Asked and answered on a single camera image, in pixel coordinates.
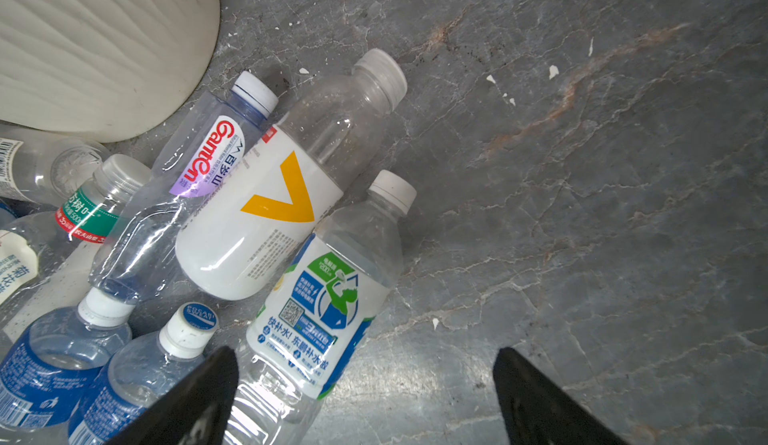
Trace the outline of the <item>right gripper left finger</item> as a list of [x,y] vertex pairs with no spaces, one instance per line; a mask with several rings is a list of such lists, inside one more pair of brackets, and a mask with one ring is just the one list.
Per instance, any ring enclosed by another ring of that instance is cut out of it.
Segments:
[[235,351],[222,346],[110,444],[221,444],[239,382]]

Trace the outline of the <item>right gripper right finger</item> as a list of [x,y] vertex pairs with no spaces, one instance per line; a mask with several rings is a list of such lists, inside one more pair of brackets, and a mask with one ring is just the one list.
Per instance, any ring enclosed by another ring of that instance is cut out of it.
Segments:
[[511,347],[499,350],[493,381],[512,444],[626,444]]

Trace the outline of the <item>green blue label bottle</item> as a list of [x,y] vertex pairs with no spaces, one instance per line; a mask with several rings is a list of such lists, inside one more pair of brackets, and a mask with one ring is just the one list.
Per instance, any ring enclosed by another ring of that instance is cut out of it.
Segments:
[[226,444],[298,444],[404,269],[398,222],[416,189],[382,170],[367,198],[323,218],[236,349]]

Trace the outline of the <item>white yellow V bottle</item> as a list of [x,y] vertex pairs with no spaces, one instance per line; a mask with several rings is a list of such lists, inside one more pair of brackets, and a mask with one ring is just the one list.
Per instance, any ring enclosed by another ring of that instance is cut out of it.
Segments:
[[266,287],[372,161],[407,89],[380,49],[312,85],[182,226],[174,257],[183,275],[229,301]]

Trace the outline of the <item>Ganten purple label bottle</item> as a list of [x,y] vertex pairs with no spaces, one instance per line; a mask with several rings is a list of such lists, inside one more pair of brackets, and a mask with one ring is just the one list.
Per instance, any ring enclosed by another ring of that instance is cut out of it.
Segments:
[[91,286],[135,304],[178,280],[178,233],[266,132],[277,104],[277,96],[248,71],[240,73],[226,97],[204,93],[96,253]]

